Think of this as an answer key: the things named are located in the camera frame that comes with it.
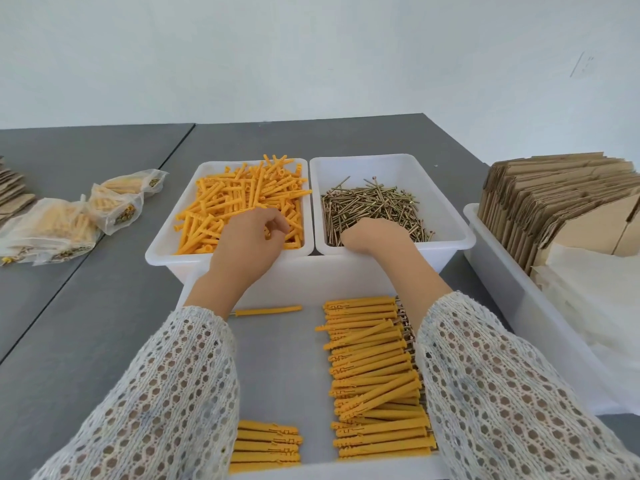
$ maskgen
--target open-knit sleeve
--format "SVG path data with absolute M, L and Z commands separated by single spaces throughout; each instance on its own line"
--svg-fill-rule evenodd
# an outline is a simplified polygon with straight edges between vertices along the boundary
M 41 480 L 221 479 L 236 440 L 234 338 L 211 311 L 173 312 Z
M 542 354 L 462 293 L 431 307 L 416 359 L 452 479 L 640 477 Z

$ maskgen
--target stack of yellow anchors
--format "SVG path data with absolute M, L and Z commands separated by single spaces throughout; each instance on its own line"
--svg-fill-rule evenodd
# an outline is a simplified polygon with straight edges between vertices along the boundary
M 241 420 L 229 473 L 300 465 L 302 436 L 294 426 Z
M 428 455 L 436 450 L 422 405 L 424 387 L 413 361 L 413 333 L 396 298 L 324 304 L 331 350 L 329 395 L 341 460 Z

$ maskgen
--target bagged hardware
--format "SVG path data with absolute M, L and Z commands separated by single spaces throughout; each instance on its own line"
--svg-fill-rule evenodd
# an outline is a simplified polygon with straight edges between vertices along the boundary
M 117 193 L 102 185 L 93 184 L 87 209 L 92 222 L 103 233 L 111 235 L 127 227 L 142 212 L 144 193 Z
M 3 227 L 0 255 L 4 264 L 63 262 L 89 252 L 99 237 L 84 201 L 44 198 Z
M 167 172 L 152 168 L 131 175 L 111 178 L 102 186 L 119 194 L 156 194 L 162 190 L 165 176 L 167 176 Z

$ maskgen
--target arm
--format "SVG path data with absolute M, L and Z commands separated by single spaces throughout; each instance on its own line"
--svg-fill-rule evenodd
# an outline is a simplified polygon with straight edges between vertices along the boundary
M 485 307 L 451 292 L 419 253 L 406 249 L 404 230 L 379 220 L 363 219 L 342 241 L 377 259 L 417 330 L 416 363 L 452 478 L 640 474 L 640 460 L 582 407 L 534 346 Z
M 226 477 L 239 411 L 234 338 L 225 319 L 280 254 L 288 225 L 273 209 L 231 219 L 185 307 L 140 349 L 123 377 L 36 480 Z M 264 239 L 265 225 L 271 240 Z

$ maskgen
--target white plastic tray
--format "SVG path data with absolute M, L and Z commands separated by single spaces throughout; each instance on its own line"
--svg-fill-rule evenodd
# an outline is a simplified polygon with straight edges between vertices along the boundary
M 181 306 L 206 271 L 200 264 L 188 276 Z M 314 328 L 324 322 L 322 304 L 330 299 L 395 294 L 373 259 L 361 256 L 309 256 L 278 261 L 247 290 L 238 308 L 302 305 L 292 314 L 230 317 L 236 337 L 240 416 L 292 424 L 304 437 L 303 466 L 233 476 L 242 479 L 415 479 L 448 478 L 439 454 L 427 457 L 336 463 L 330 428 L 333 414 L 327 341 Z
M 469 263 L 516 335 L 530 341 L 553 364 L 594 414 L 640 414 L 633 398 L 564 320 L 476 216 L 478 204 L 464 208 L 477 242 L 465 251 Z
M 249 165 L 257 165 L 260 161 L 261 160 L 247 161 L 247 163 Z M 223 173 L 226 166 L 234 170 L 242 165 L 242 163 L 243 162 L 204 162 L 196 169 L 187 188 L 185 188 L 180 199 L 175 204 L 171 213 L 169 213 L 169 216 L 166 218 L 160 231 L 158 231 L 158 234 L 156 234 L 156 237 L 145 253 L 145 259 L 149 264 L 152 266 L 167 266 L 180 281 L 184 282 L 186 275 L 194 265 L 200 262 L 208 262 L 211 259 L 211 254 L 173 255 L 178 249 L 178 242 L 180 241 L 180 233 L 173 229 L 173 226 L 178 223 L 175 220 L 175 216 L 195 200 L 195 183 L 197 179 L 214 173 Z M 308 179 L 309 169 L 306 160 L 296 158 L 292 163 L 285 165 L 285 167 L 294 171 L 298 163 L 302 165 L 301 176 Z M 309 182 L 305 182 L 303 189 L 308 190 L 308 188 Z M 280 259 L 308 256 L 314 250 L 313 218 L 311 217 L 311 198 L 309 195 L 302 197 L 302 220 L 305 230 L 303 246 L 300 249 L 284 250 L 280 255 Z
M 314 206 L 316 249 L 325 255 L 347 255 L 345 248 L 329 246 L 324 234 L 321 196 L 350 177 L 343 188 L 363 187 L 363 178 L 377 177 L 387 187 L 398 186 L 416 197 L 418 217 L 427 230 L 435 232 L 433 240 L 417 242 L 416 247 L 437 271 L 449 262 L 458 250 L 473 247 L 476 237 L 451 202 L 433 183 L 424 168 L 412 155 L 372 155 L 361 157 L 320 157 L 310 162 L 311 188 Z

